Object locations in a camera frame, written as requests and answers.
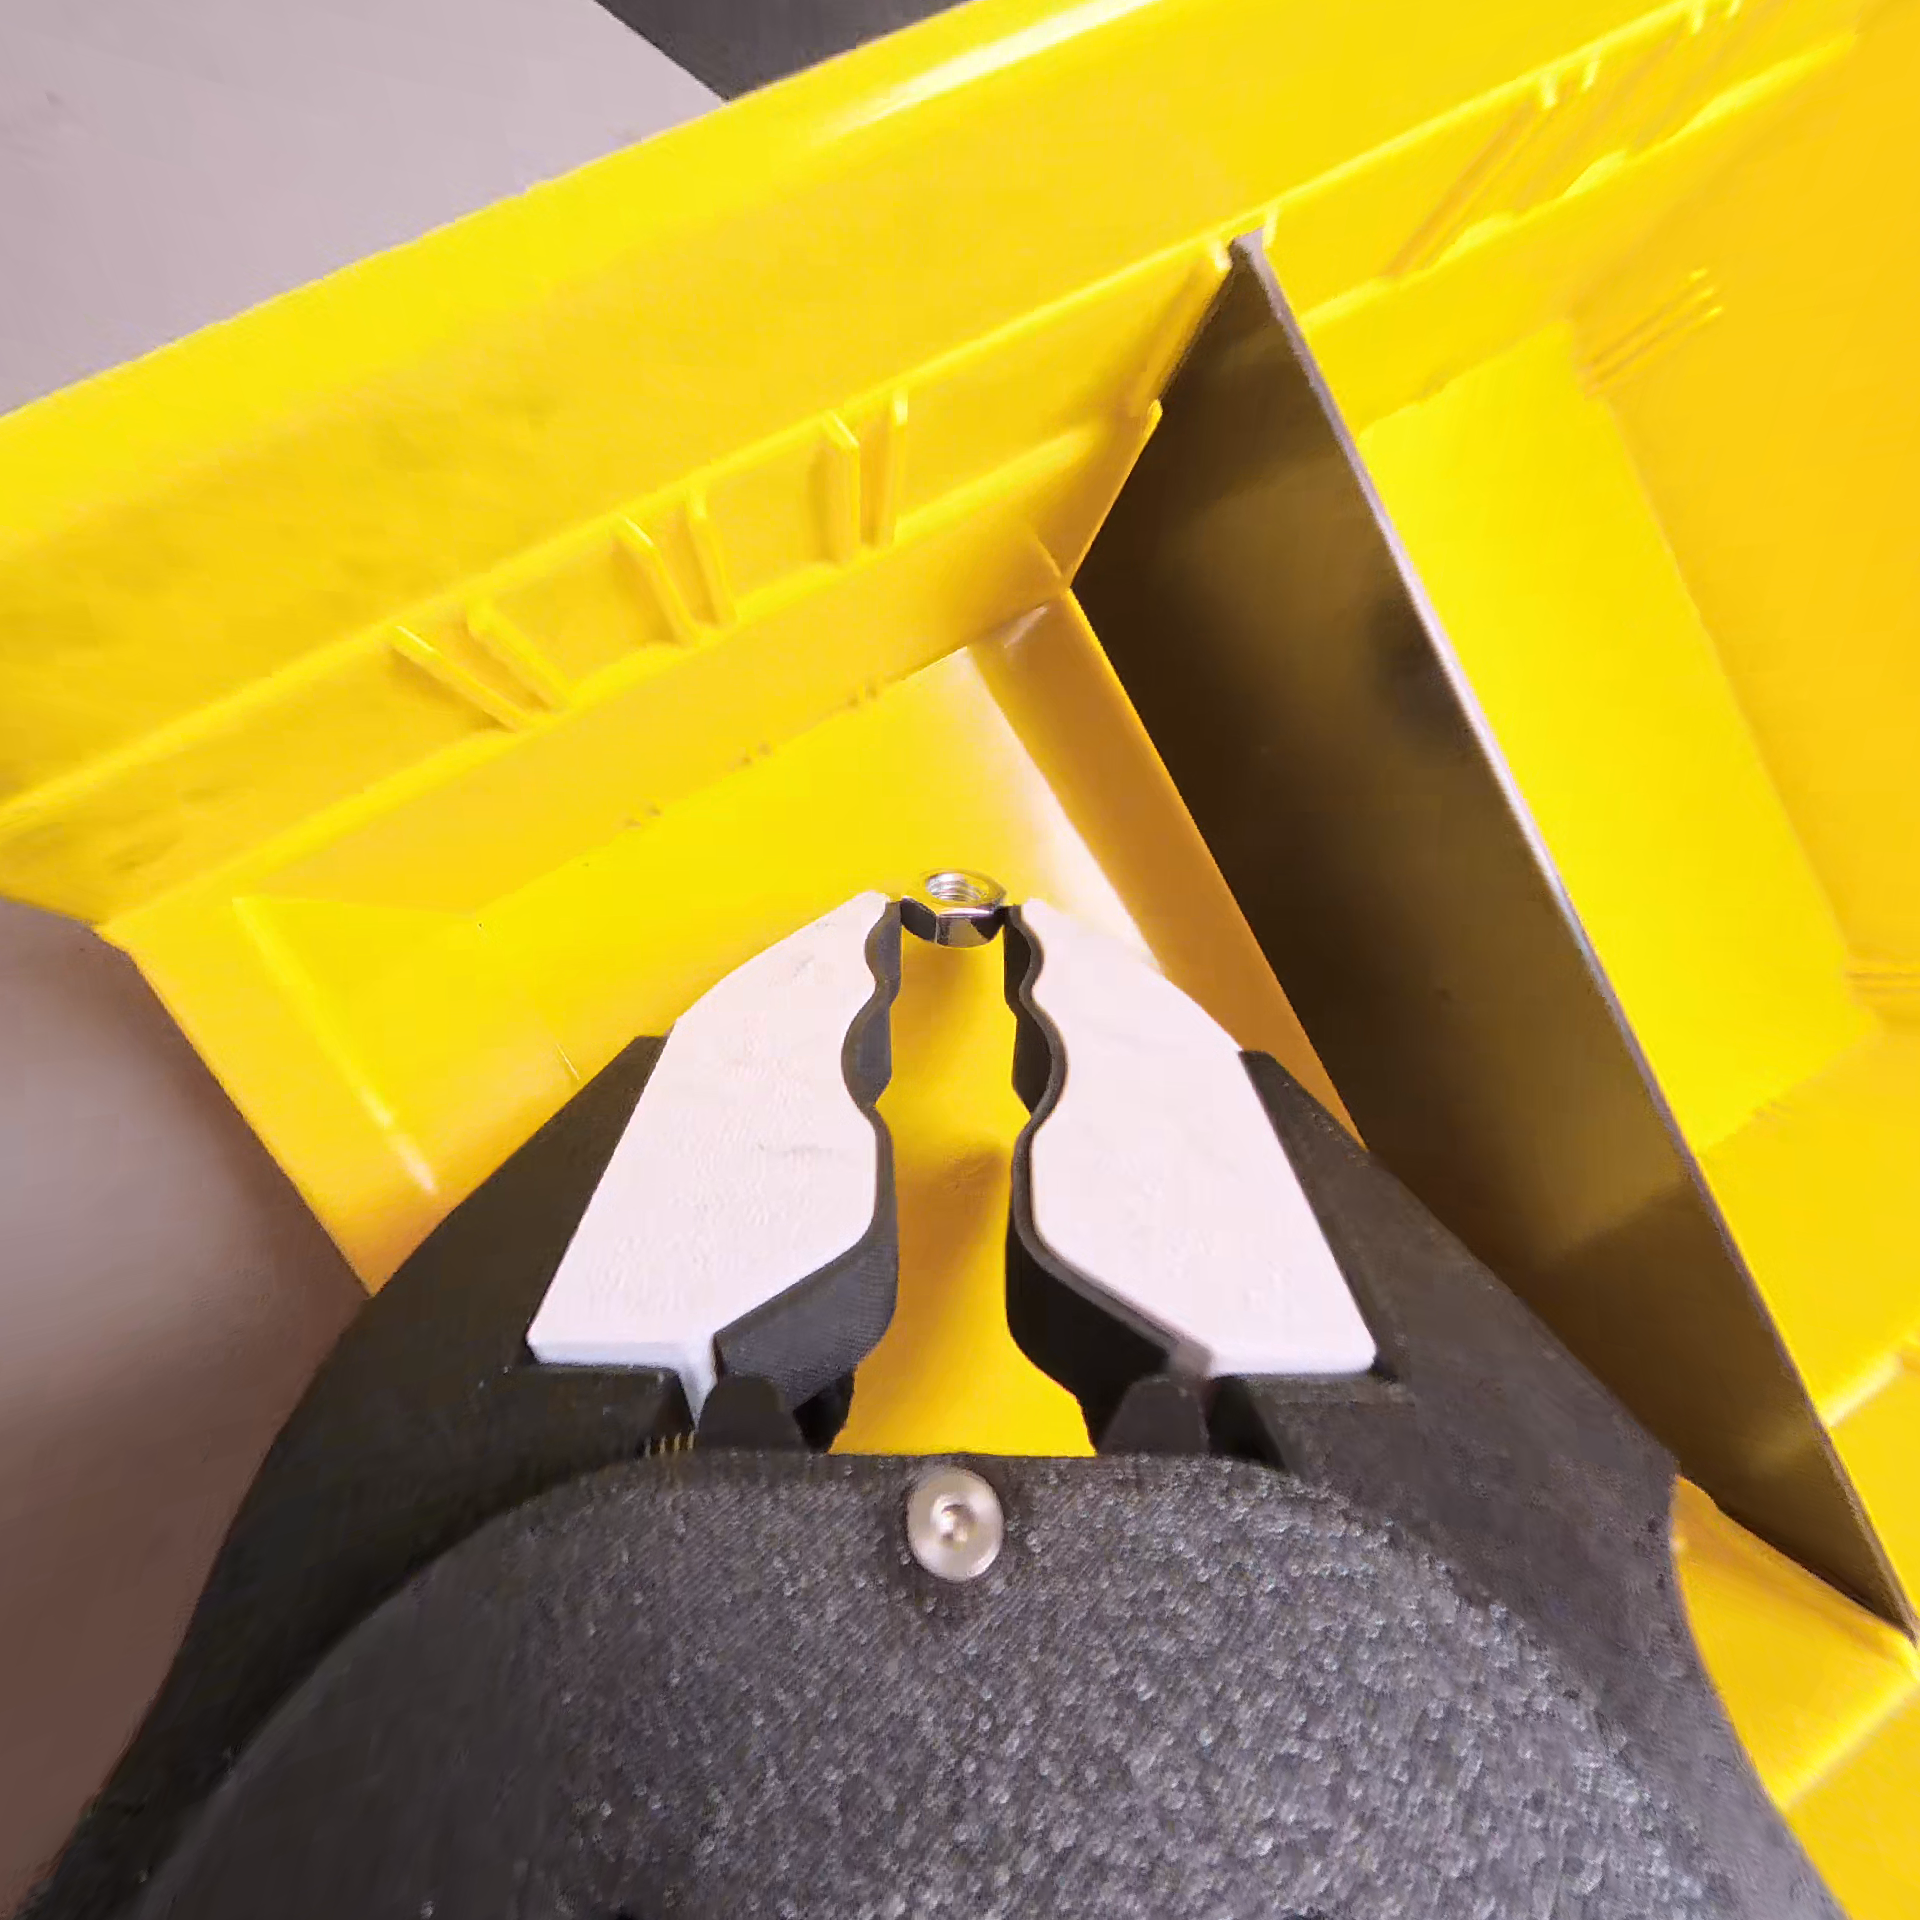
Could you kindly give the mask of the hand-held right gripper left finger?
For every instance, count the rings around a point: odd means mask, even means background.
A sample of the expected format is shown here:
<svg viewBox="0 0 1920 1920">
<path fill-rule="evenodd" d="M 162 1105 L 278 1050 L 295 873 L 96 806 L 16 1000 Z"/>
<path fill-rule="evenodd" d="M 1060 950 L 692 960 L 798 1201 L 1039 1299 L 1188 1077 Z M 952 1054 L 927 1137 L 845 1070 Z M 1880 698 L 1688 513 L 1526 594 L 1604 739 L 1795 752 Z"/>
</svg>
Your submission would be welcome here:
<svg viewBox="0 0 1920 1920">
<path fill-rule="evenodd" d="M 856 893 L 671 1024 L 528 1325 L 534 1360 L 730 1379 L 798 1424 L 848 1417 L 895 1312 L 891 1081 L 902 926 Z"/>
</svg>

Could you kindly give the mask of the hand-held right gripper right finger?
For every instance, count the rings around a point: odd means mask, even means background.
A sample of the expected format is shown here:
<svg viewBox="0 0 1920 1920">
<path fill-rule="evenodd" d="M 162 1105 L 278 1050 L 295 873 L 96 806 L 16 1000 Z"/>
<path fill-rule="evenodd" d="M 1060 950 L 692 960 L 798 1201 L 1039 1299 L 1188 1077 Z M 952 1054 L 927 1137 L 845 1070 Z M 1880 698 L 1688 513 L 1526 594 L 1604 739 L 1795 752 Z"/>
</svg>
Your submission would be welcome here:
<svg viewBox="0 0 1920 1920">
<path fill-rule="evenodd" d="M 1005 1323 L 1111 1434 L 1172 1380 L 1349 1380 L 1375 1333 L 1245 1051 L 1138 950 L 1050 902 L 1007 909 L 1015 1141 Z"/>
</svg>

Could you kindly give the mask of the silver hex nut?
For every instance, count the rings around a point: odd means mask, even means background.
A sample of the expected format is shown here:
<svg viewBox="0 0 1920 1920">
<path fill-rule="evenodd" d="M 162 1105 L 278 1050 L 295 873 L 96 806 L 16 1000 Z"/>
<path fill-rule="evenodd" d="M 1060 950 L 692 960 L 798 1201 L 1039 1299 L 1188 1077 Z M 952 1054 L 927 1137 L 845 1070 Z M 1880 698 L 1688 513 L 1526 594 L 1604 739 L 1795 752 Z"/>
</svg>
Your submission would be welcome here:
<svg viewBox="0 0 1920 1920">
<path fill-rule="evenodd" d="M 902 931 L 942 949 L 991 945 L 1005 923 L 1005 888 L 966 869 L 927 872 L 895 900 Z"/>
</svg>

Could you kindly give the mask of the yellow plastic bin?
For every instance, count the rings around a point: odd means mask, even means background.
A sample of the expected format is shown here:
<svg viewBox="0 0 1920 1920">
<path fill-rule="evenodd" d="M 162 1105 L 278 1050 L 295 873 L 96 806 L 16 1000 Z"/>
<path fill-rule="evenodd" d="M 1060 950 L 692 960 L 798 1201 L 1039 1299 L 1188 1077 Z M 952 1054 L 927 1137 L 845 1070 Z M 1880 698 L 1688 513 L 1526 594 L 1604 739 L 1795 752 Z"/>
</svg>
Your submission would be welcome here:
<svg viewBox="0 0 1920 1920">
<path fill-rule="evenodd" d="M 5 898 L 367 1290 L 27 1916 L 1916 1916 L 1916 1629 L 1372 1154 L 1072 593 L 1250 229 L 1916 1612 L 1916 4 L 966 4 L 5 418 Z M 1236 1040 L 1373 1372 L 1088 1432 L 904 929 L 848 1417 L 533 1358 L 939 869 Z"/>
</svg>

